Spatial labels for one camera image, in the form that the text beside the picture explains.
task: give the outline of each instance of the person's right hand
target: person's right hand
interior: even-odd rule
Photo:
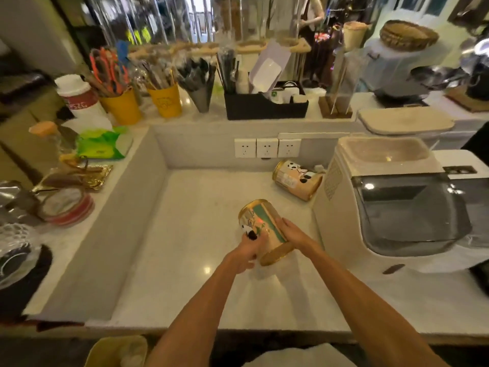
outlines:
[[[319,247],[318,243],[291,222],[289,219],[282,218],[276,221],[278,228],[285,234],[286,239],[304,256],[309,257]]]

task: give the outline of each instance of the wall outlet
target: wall outlet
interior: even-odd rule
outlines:
[[[235,139],[234,156],[237,159],[253,159],[256,157],[256,139]]]
[[[256,139],[256,157],[259,159],[275,159],[278,154],[277,138]]]
[[[298,157],[301,149],[301,139],[279,139],[278,157]]]

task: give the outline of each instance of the red label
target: red label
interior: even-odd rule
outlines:
[[[82,110],[98,102],[98,96],[93,90],[76,96],[63,96],[62,98],[71,110]]]

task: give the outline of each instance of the orange lid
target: orange lid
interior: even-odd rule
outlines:
[[[40,137],[45,137],[56,134],[58,132],[58,126],[52,121],[42,121],[31,126],[29,132]]]

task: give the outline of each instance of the black storage tray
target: black storage tray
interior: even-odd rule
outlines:
[[[275,87],[282,87],[287,81],[278,81]],[[302,85],[299,93],[305,95]],[[279,118],[304,118],[309,101],[306,103],[276,104],[263,94],[224,94],[228,120],[263,120]]]

